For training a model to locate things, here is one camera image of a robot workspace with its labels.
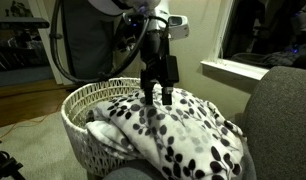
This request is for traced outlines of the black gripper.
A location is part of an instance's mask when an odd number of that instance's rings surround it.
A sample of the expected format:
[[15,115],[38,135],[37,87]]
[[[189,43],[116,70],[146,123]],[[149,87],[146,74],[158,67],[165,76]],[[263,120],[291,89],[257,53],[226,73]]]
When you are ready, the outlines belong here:
[[153,104],[153,88],[156,80],[162,86],[162,104],[172,104],[173,85],[179,82],[177,58],[170,54],[169,39],[162,32],[149,31],[144,36],[140,51],[146,68],[141,71],[140,86],[144,91],[145,103]]

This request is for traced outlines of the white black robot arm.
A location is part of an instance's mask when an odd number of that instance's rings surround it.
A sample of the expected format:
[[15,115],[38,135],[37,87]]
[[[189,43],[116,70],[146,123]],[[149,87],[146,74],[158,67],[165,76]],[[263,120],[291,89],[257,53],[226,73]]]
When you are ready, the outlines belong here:
[[122,63],[105,78],[124,71],[140,54],[145,69],[140,73],[140,88],[145,101],[153,104],[153,88],[161,87],[162,104],[172,104],[173,87],[179,82],[178,63],[170,54],[172,40],[189,35],[188,18],[169,12],[170,0],[87,0],[100,13],[121,17],[114,37],[115,49],[129,50]]

